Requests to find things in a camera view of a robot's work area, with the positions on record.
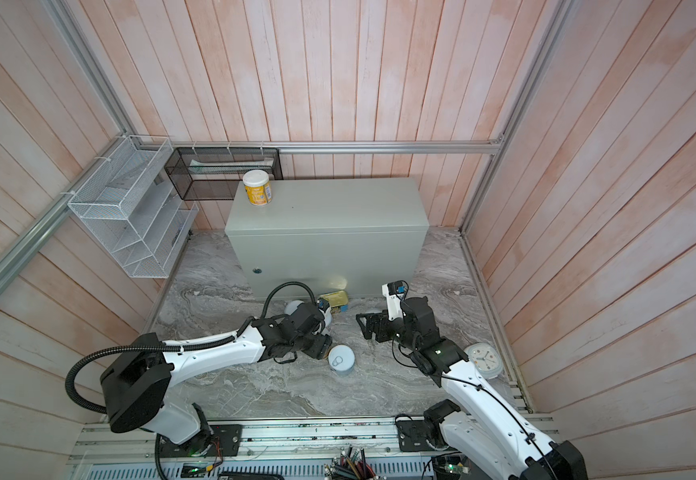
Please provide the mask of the yellow label can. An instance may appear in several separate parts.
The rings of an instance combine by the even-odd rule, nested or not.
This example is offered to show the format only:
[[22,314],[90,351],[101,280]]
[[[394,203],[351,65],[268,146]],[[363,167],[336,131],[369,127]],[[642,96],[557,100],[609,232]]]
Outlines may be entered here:
[[242,177],[249,202],[254,206],[267,205],[272,201],[270,175],[260,169],[250,170]]

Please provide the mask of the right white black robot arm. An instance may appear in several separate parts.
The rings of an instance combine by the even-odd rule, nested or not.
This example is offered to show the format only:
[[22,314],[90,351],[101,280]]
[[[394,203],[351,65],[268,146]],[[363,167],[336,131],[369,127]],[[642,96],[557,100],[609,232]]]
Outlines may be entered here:
[[406,349],[412,366],[449,396],[423,414],[428,447],[459,451],[491,479],[588,477],[583,454],[571,442],[558,443],[535,427],[440,334],[425,297],[391,295],[387,303],[386,310],[356,320],[365,338]]

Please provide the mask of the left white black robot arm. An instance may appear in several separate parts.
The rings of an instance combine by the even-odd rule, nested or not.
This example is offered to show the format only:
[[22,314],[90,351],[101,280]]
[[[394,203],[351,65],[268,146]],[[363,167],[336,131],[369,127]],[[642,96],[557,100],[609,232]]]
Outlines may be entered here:
[[294,361],[302,353],[325,357],[332,338],[329,303],[291,302],[283,315],[250,318],[235,331],[186,341],[160,341],[155,334],[136,339],[100,377],[110,430],[142,429],[192,453],[206,450],[213,430],[197,403],[171,398],[183,382],[215,370],[275,360]]

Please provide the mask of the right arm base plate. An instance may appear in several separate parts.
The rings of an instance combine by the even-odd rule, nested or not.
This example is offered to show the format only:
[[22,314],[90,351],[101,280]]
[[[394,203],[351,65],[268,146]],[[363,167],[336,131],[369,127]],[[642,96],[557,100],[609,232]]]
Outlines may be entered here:
[[421,419],[406,413],[393,420],[403,452],[474,453],[482,447],[482,431],[458,404],[443,400],[424,411]]

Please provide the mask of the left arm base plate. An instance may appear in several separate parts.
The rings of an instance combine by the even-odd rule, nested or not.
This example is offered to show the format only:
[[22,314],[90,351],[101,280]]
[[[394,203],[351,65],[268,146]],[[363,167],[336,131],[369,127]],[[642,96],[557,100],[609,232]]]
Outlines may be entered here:
[[159,444],[161,458],[234,457],[238,454],[243,426],[241,424],[211,425],[211,433],[200,431],[183,444],[175,444],[162,437]]

